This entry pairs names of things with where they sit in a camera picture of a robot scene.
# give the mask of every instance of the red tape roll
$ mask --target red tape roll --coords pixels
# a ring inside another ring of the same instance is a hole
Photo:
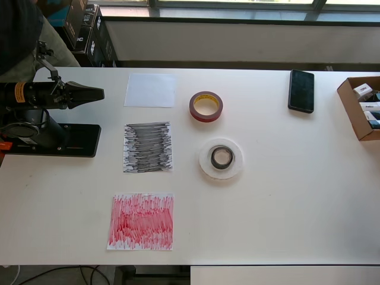
[[[198,113],[197,110],[195,110],[194,105],[196,102],[200,100],[212,100],[217,105],[218,110],[211,115],[203,115],[203,114]],[[198,92],[196,95],[191,97],[189,109],[190,109],[190,114],[194,117],[194,119],[203,123],[210,123],[210,122],[214,122],[217,118],[220,117],[221,111],[223,110],[223,101],[218,95],[216,95],[213,92],[202,91],[202,92]]]

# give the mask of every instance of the white tape roll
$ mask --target white tape roll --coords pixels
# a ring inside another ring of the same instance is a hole
[[[211,163],[211,154],[217,147],[228,147],[233,152],[231,165],[226,169],[216,169]],[[199,153],[199,164],[204,173],[213,179],[230,179],[243,169],[243,154],[239,147],[232,141],[225,138],[216,138],[203,146]]]

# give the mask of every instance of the black phone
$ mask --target black phone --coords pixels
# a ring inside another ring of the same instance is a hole
[[[305,113],[314,111],[314,74],[292,70],[287,107]]]

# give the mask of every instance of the paper with red scribbles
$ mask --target paper with red scribbles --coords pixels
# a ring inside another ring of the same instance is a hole
[[[173,194],[115,195],[107,249],[172,250],[173,206]]]

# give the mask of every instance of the black tape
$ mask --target black tape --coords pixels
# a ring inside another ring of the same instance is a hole
[[[230,160],[226,163],[226,164],[220,164],[220,163],[217,163],[216,160],[215,160],[215,154],[217,151],[219,150],[225,150],[226,152],[228,152],[230,154]],[[211,164],[216,168],[216,169],[220,169],[220,170],[223,170],[223,169],[226,169],[228,168],[231,163],[232,163],[232,160],[233,160],[233,152],[230,148],[228,147],[217,147],[213,150],[213,153],[211,153]]]

